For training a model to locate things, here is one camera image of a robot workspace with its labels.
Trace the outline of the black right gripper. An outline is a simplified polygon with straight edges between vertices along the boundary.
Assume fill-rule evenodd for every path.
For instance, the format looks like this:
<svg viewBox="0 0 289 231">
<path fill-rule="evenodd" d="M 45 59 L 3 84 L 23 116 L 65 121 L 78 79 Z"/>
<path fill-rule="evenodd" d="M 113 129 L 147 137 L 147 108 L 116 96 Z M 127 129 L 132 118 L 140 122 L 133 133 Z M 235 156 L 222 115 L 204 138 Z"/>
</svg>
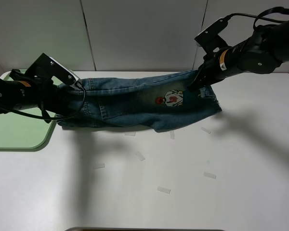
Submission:
<svg viewBox="0 0 289 231">
<path fill-rule="evenodd" d="M 204 84 L 215 84 L 225 79 L 223 70 L 220 67 L 220 56 L 222 51 L 206 54 L 203 64 L 199 67 L 195 79 L 188 87 L 190 92 L 196 91 Z"/>
</svg>

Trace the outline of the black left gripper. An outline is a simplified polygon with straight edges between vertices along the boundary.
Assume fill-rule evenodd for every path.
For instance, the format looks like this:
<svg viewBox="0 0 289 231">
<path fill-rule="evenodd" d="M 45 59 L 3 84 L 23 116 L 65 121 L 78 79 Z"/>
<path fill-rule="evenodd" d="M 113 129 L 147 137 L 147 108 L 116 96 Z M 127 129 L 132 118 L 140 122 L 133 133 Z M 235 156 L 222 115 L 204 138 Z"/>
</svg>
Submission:
<svg viewBox="0 0 289 231">
<path fill-rule="evenodd" d="M 14 83 L 25 84 L 24 102 L 21 106 L 38 107 L 41 110 L 41 118 L 49 118 L 49 112 L 55 113 L 58 118 L 74 116 L 74 110 L 68 108 L 68 102 L 52 79 L 26 76 L 18 69 L 11 71 L 11 78 Z"/>
</svg>

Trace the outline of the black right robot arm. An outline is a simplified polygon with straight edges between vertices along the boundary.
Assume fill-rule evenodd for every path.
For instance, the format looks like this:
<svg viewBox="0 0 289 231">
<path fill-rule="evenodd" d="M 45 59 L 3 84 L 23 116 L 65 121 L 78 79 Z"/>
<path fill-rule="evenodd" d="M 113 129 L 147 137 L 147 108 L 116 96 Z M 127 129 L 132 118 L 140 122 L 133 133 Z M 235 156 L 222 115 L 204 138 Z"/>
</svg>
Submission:
<svg viewBox="0 0 289 231">
<path fill-rule="evenodd" d="M 246 72 L 270 74 L 289 62 L 289 20 L 258 26 L 249 38 L 232 47 L 219 36 L 227 25 L 225 18 L 219 19 L 195 37 L 206 54 L 190 91 Z"/>
</svg>

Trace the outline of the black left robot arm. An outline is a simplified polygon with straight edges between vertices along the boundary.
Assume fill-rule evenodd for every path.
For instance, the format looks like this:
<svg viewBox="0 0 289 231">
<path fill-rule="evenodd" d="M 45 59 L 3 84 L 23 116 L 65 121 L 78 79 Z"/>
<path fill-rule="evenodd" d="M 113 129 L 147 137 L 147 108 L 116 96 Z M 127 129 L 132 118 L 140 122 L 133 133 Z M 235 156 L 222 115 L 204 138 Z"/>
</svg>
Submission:
<svg viewBox="0 0 289 231">
<path fill-rule="evenodd" d="M 22 73 L 13 69 L 10 78 L 0 78 L 0 114 L 8 113 L 7 108 L 17 111 L 38 108 L 48 118 L 48 112 L 70 116 L 77 111 L 69 108 L 67 97 L 44 71 Z"/>
</svg>

